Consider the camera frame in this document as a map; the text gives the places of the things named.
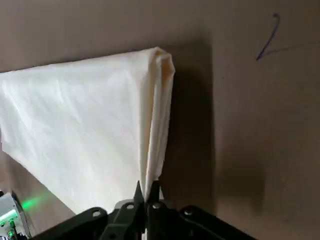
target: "screw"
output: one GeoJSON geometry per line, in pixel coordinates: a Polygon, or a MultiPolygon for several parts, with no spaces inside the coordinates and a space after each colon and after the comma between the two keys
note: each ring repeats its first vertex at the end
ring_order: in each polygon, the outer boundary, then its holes
{"type": "Polygon", "coordinates": [[[98,217],[98,216],[100,216],[101,215],[101,212],[99,211],[99,210],[96,210],[96,211],[94,211],[93,213],[92,213],[92,217],[94,217],[94,218],[96,218],[96,217],[98,217]]]}
{"type": "Polygon", "coordinates": [[[152,207],[153,207],[154,209],[159,209],[159,208],[161,207],[161,204],[158,203],[158,202],[156,202],[155,204],[152,205],[152,207]]]}
{"type": "Polygon", "coordinates": [[[190,215],[192,215],[192,212],[190,210],[185,210],[184,214],[187,215],[187,216],[190,216],[190,215]]]}
{"type": "Polygon", "coordinates": [[[133,209],[134,207],[135,207],[134,204],[129,204],[129,205],[126,206],[126,209],[133,209]]]}

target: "plastic bag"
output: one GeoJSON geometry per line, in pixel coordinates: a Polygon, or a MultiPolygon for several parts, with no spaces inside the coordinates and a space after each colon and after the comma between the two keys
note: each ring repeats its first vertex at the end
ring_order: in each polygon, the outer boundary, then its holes
{"type": "Polygon", "coordinates": [[[76,214],[161,174],[175,69],[160,48],[0,74],[4,152],[76,214]]]}

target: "green led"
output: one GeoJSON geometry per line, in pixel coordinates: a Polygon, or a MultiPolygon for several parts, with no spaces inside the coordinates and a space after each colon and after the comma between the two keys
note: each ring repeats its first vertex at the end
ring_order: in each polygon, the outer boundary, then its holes
{"type": "Polygon", "coordinates": [[[3,214],[2,216],[0,216],[0,221],[3,221],[11,216],[15,216],[17,215],[16,210],[12,209],[11,211],[8,211],[6,214],[3,214]]]}

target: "cardboard surface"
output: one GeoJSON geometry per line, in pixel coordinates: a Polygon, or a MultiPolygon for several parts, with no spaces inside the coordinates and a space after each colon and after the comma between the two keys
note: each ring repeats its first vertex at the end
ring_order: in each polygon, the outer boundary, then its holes
{"type": "Polygon", "coordinates": [[[11,0],[0,4],[0,70],[168,50],[176,79],[163,193],[258,239],[317,239],[319,7],[317,0],[11,0]],[[280,24],[266,51],[277,52],[256,61],[274,13],[280,24]]]}

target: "handwritten mark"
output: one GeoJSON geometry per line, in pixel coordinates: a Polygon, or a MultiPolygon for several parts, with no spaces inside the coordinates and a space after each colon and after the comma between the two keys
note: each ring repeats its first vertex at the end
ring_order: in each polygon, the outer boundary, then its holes
{"type": "Polygon", "coordinates": [[[256,60],[258,61],[259,59],[261,59],[263,56],[265,56],[265,51],[267,49],[267,47],[269,46],[269,44],[271,43],[272,39],[275,37],[276,32],[278,30],[279,24],[280,24],[280,15],[277,13],[273,14],[273,17],[276,18],[276,23],[275,26],[273,28],[273,31],[271,33],[271,36],[269,37],[268,41],[266,42],[266,44],[264,45],[264,47],[262,48],[261,52],[259,53],[259,55],[256,57],[256,60]]]}
{"type": "Polygon", "coordinates": [[[282,47],[282,48],[275,49],[275,50],[266,51],[266,49],[269,46],[269,44],[271,43],[272,39],[275,37],[276,32],[277,32],[278,27],[279,27],[279,24],[280,24],[280,16],[279,16],[279,14],[274,13],[273,17],[276,18],[275,26],[273,28],[273,31],[271,33],[270,38],[268,39],[268,41],[264,45],[264,47],[261,50],[261,52],[259,53],[259,55],[256,57],[257,61],[259,59],[267,56],[267,55],[270,55],[270,54],[275,54],[275,53],[279,53],[279,52],[284,52],[284,51],[288,51],[288,50],[293,50],[293,49],[298,49],[298,48],[302,48],[302,47],[307,47],[307,46],[320,44],[320,40],[318,40],[318,41],[305,42],[305,43],[300,43],[300,44],[296,44],[296,45],[293,45],[293,46],[287,46],[287,47],[282,47]]]}

